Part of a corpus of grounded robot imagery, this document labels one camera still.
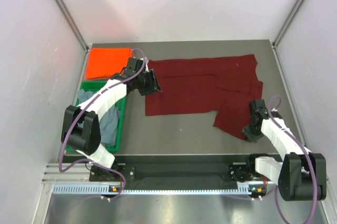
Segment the folded pink t-shirt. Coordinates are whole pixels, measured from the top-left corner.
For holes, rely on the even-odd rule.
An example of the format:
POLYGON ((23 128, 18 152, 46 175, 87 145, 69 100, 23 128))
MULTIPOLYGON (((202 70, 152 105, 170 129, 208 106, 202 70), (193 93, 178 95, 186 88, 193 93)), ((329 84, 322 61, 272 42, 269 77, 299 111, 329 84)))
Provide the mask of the folded pink t-shirt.
POLYGON ((87 69, 89 66, 89 62, 90 62, 90 53, 91 53, 91 49, 88 50, 87 52, 87 57, 86 57, 86 65, 85 65, 85 69, 84 69, 84 75, 83 75, 83 80, 88 80, 87 78, 87 69))

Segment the crumpled grey-blue t-shirt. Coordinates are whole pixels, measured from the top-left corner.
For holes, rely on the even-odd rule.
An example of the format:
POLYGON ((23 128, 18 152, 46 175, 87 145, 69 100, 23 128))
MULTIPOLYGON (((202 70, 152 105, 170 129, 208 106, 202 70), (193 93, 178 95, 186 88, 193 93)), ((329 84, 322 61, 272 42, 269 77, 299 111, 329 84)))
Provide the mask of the crumpled grey-blue t-shirt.
MULTIPOLYGON (((81 104, 95 95, 93 91, 85 91, 80 89, 77 92, 78 102, 81 104)), ((118 133, 118 121, 121 112, 114 105, 112 106, 100 120, 101 144, 104 146, 114 147, 116 145, 118 133)))

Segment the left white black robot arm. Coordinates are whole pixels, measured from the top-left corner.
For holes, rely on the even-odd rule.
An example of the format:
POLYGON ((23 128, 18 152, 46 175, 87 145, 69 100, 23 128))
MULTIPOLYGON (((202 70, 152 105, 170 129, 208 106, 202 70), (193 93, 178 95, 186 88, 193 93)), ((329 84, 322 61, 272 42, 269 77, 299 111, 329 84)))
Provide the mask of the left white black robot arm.
POLYGON ((121 72, 115 73, 106 84, 87 101, 65 109, 61 142, 85 156, 101 168, 108 180, 119 175, 115 157, 101 144, 100 120, 119 100, 137 90, 141 96, 161 92, 148 59, 130 57, 121 72))

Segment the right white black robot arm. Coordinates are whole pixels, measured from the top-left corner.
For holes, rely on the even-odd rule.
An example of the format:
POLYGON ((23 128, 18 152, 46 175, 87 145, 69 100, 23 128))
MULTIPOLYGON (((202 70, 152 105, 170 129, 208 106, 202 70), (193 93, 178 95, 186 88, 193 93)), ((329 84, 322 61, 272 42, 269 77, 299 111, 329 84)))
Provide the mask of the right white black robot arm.
POLYGON ((293 139, 278 111, 268 111, 264 100, 249 103, 251 122, 242 130, 249 142, 266 137, 277 150, 281 161, 267 154, 251 154, 246 174, 253 180, 265 176, 274 182, 285 201, 326 198, 326 159, 293 139))

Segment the folded orange t-shirt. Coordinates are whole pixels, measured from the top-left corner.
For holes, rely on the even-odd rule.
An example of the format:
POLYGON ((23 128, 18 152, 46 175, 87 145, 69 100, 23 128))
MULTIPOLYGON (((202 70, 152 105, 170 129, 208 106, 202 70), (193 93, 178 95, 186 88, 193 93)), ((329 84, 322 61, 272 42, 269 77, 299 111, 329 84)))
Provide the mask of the folded orange t-shirt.
POLYGON ((110 78, 127 65, 131 55, 130 48, 93 48, 90 53, 87 78, 110 78))

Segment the aluminium front rail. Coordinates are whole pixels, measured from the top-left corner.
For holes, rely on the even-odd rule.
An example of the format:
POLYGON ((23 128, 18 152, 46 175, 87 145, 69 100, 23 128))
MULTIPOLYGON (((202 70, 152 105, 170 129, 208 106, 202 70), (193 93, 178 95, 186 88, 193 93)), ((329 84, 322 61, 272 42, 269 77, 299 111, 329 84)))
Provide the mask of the aluminium front rail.
POLYGON ((126 164, 118 164, 114 170, 116 172, 109 171, 107 169, 100 168, 95 165, 89 165, 88 163, 75 164, 69 170, 63 168, 63 172, 59 171, 58 165, 52 166, 48 165, 45 171, 44 180, 55 179, 59 182, 73 182, 76 181, 90 181, 90 182, 117 182, 126 181, 126 187, 131 188, 141 188, 141 187, 164 187, 164 188, 175 188, 175 187, 191 187, 191 186, 201 186, 205 188, 207 186, 211 188, 215 187, 225 187, 234 186, 237 181, 221 181, 218 178, 197 178, 197 177, 187 177, 187 178, 143 178, 140 180, 132 180, 127 178, 126 175, 119 172, 117 169, 120 166, 126 164))

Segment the dark red t-shirt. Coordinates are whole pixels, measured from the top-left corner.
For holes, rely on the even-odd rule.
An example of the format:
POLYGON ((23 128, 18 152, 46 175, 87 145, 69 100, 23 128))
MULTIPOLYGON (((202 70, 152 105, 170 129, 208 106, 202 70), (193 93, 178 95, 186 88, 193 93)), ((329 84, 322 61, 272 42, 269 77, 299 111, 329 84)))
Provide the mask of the dark red t-shirt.
POLYGON ((233 57, 151 60, 161 92, 145 98, 146 116, 216 111, 214 127, 244 139, 249 102, 261 99, 263 82, 253 54, 233 57))

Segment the aluminium corner post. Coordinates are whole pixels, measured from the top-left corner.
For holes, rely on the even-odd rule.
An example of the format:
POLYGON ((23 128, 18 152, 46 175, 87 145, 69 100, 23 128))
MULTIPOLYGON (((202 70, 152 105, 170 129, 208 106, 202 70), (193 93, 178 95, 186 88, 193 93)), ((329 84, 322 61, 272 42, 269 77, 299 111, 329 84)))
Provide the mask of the aluminium corner post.
POLYGON ((58 9, 60 10, 62 16, 64 17, 67 25, 71 29, 73 35, 75 36, 76 40, 80 44, 80 46, 85 50, 88 51, 88 44, 86 43, 83 35, 81 34, 80 30, 78 29, 78 26, 75 23, 75 20, 72 17, 72 14, 68 10, 68 7, 66 6, 65 2, 63 0, 54 0, 58 9))
POLYGON ((276 49, 279 44, 281 43, 283 37, 285 36, 286 32, 290 28, 292 22, 296 18, 297 14, 299 13, 302 5, 304 4, 305 0, 296 0, 294 5, 292 6, 289 14, 287 15, 284 23, 282 24, 280 30, 278 31, 276 38, 271 43, 273 49, 276 49))

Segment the right aluminium corner post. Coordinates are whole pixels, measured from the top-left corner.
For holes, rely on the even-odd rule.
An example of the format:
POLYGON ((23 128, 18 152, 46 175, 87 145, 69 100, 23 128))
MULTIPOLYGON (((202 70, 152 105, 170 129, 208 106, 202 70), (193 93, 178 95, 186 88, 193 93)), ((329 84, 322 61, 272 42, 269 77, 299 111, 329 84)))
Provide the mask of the right aluminium corner post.
POLYGON ((297 14, 299 13, 302 5, 304 4, 305 0, 296 0, 294 5, 292 6, 289 14, 287 15, 284 23, 282 24, 280 30, 278 31, 276 38, 271 43, 273 49, 276 49, 279 44, 281 43, 283 37, 285 36, 286 32, 290 28, 292 22, 296 18, 297 14))

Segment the green plastic bin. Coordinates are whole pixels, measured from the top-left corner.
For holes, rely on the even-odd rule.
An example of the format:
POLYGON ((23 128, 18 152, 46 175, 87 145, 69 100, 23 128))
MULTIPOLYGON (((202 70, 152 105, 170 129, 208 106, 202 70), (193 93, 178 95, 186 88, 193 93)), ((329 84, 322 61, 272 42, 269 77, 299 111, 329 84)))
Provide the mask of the green plastic bin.
POLYGON ((75 106, 70 105, 66 108, 61 142, 64 142, 66 139, 66 135, 76 117, 81 115, 68 137, 66 143, 67 149, 72 149, 86 155, 93 154, 99 147, 105 147, 109 152, 118 151, 122 139, 124 110, 126 106, 126 84, 121 84, 117 80, 84 81, 80 89, 93 91, 95 95, 81 104, 77 100, 75 106), (118 121, 116 145, 114 147, 104 146, 101 144, 100 120, 114 105, 121 112, 118 121))

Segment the left aluminium corner post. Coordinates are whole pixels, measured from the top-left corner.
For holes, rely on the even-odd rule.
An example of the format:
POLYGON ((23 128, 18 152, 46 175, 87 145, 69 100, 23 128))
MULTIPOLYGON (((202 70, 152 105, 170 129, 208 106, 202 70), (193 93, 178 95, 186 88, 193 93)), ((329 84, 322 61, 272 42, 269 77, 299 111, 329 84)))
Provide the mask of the left aluminium corner post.
POLYGON ((54 0, 58 9, 60 10, 62 16, 64 17, 67 25, 71 29, 73 35, 75 36, 76 40, 80 44, 80 46, 85 50, 88 51, 88 44, 86 43, 83 35, 81 34, 80 30, 78 29, 78 26, 75 23, 75 20, 72 17, 72 14, 68 10, 68 7, 66 6, 65 2, 63 0, 54 0))

